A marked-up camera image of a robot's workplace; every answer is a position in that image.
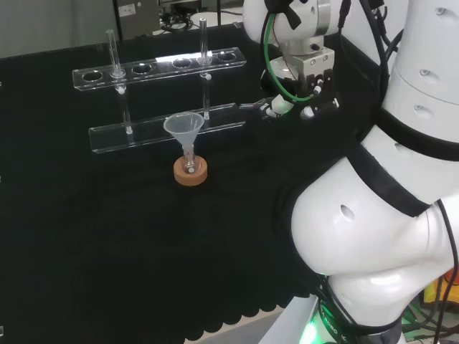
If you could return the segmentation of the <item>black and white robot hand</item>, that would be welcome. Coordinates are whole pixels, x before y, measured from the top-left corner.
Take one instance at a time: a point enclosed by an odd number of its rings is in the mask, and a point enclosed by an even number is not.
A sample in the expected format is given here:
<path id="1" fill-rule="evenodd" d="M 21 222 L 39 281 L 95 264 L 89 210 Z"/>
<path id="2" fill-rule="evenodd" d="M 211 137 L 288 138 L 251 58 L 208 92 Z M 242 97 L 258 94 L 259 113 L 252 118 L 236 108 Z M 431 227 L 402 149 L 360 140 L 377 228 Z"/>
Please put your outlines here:
<path id="1" fill-rule="evenodd" d="M 298 71 L 288 64 L 282 57 L 270 61 L 278 82 L 290 94 L 296 97 L 307 97 L 306 102 L 294 102 L 289 97 L 286 99 L 276 87 L 276 83 L 270 79 L 271 74 L 264 70 L 260 78 L 261 90 L 267 95 L 265 102 L 260 106 L 263 116 L 267 119 L 278 119 L 292 113 L 296 106 L 299 105 L 301 110 L 309 106 L 312 100 L 315 100 L 321 93 L 320 87 L 317 90 L 305 91 L 300 83 Z"/>

